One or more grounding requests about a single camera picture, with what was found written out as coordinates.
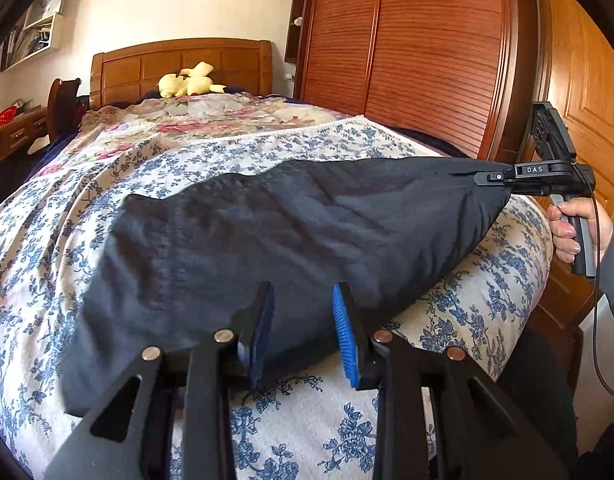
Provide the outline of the right hand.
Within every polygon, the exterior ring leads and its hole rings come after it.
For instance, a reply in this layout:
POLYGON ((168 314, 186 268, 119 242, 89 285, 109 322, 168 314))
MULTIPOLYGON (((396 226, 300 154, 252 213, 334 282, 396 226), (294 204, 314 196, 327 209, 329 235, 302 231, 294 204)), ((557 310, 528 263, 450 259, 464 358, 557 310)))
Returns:
POLYGON ((576 229, 569 224, 569 219, 574 217, 588 221, 592 247, 600 263, 610 245, 614 224, 607 211, 593 198, 577 197, 548 207, 547 218, 556 256, 564 263, 573 263, 582 251, 580 243, 575 240, 576 229))

